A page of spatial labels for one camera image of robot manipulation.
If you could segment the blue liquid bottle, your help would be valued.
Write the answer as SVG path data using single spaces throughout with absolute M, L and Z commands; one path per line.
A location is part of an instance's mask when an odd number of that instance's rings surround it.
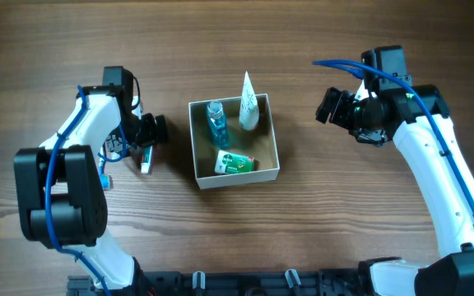
M 230 142 L 223 104 L 218 100 L 208 102 L 206 114 L 213 142 L 219 148 L 227 149 Z

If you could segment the green soap packet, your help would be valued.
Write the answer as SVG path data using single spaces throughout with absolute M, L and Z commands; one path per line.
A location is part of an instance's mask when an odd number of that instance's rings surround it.
M 220 150 L 214 172 L 217 174 L 249 173 L 254 171 L 255 158 Z

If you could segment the white lotion tube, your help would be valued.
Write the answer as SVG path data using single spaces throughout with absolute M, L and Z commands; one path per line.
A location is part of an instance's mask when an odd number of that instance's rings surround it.
M 244 84 L 239 109 L 239 125 L 246 131 L 252 131 L 258 126 L 258 100 L 253 89 L 249 74 L 244 74 Z

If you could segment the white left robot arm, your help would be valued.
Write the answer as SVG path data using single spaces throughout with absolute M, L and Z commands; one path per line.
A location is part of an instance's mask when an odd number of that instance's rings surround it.
M 99 86 L 79 87 L 75 109 L 37 148 L 13 160 L 21 231 L 27 240 L 69 255 L 102 295 L 153 295 L 135 257 L 107 231 L 108 208 L 95 161 L 114 136 L 120 156 L 169 140 L 165 117 L 142 113 L 137 78 L 105 67 Z

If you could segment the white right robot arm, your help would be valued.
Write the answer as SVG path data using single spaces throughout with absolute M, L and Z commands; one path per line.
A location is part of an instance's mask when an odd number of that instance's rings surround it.
M 399 45 L 365 51 L 360 61 L 325 67 L 360 80 L 357 92 L 329 88 L 316 111 L 362 144 L 393 143 L 412 171 L 432 219 L 439 259 L 363 261 L 353 290 L 365 295 L 474 295 L 474 177 L 458 146 L 448 105 L 433 85 L 416 86 Z

